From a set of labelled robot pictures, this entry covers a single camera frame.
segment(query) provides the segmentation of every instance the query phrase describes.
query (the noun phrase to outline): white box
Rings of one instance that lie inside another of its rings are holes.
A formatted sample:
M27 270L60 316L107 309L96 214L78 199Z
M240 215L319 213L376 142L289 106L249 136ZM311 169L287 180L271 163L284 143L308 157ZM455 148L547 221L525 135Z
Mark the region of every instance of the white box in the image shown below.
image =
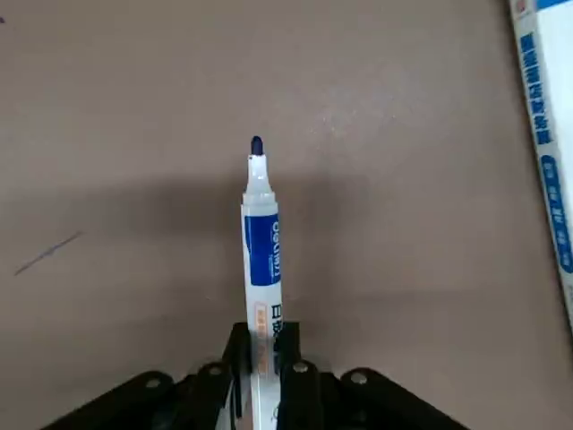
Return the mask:
M573 331L573 0L510 0L527 110Z

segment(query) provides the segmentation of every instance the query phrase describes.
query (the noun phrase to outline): screw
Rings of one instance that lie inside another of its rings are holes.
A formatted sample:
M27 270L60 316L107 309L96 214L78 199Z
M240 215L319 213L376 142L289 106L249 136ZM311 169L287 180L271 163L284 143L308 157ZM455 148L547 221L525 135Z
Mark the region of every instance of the screw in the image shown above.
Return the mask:
M222 373L223 373L223 371L221 370L221 368L218 365L214 365L213 367L211 367L211 369L209 369L209 374L211 376L219 376Z
M295 369L295 372L297 372L298 374L303 374L308 370L308 366L306 365L306 363L299 361L298 363L295 363L293 365L293 369Z
M161 385L161 381L159 379L149 379L145 384L145 388L158 388Z
M350 381L353 383L357 383L358 385L364 385L368 382L368 378L365 374L361 374L360 372L354 372L350 375Z

